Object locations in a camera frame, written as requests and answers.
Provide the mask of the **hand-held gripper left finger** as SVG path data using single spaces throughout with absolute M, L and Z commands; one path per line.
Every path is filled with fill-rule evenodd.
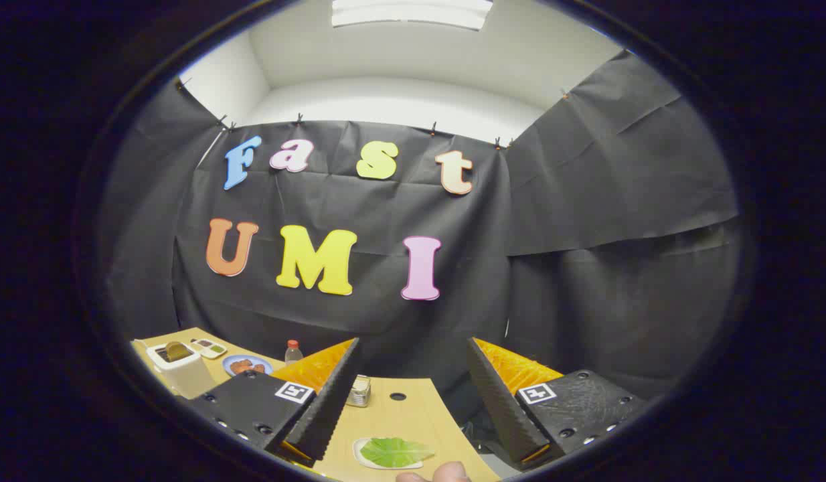
M 311 467 L 324 457 L 360 367 L 360 339 L 349 339 L 269 374 L 245 368 L 185 405 L 245 445 Z

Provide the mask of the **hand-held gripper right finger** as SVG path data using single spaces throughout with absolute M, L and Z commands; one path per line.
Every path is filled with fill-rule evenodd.
M 595 445 L 645 408 L 592 370 L 561 374 L 483 339 L 468 339 L 466 359 L 502 454 L 520 471 Z

